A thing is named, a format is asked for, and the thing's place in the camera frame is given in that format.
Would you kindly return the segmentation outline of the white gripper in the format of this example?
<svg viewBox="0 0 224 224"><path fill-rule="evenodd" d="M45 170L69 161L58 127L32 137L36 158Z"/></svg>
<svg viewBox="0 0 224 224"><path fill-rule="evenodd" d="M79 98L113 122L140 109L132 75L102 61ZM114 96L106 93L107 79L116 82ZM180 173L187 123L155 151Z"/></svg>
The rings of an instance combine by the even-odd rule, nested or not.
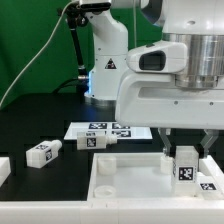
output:
<svg viewBox="0 0 224 224"><path fill-rule="evenodd" d="M216 88L195 90L176 87L172 74L128 70L121 78L115 120L123 126L159 128L163 152L169 157L175 157L170 128L206 129L199 144L200 157L206 158L218 130L224 130L224 78Z"/></svg>

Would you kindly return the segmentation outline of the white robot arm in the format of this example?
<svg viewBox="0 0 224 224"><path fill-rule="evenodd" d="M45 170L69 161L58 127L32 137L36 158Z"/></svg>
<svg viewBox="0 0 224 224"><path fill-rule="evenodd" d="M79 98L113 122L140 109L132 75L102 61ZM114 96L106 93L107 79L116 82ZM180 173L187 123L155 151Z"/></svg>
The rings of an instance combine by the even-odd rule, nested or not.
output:
<svg viewBox="0 0 224 224"><path fill-rule="evenodd" d="M86 98L127 126L224 130L224 0L80 0L94 37Z"/></svg>

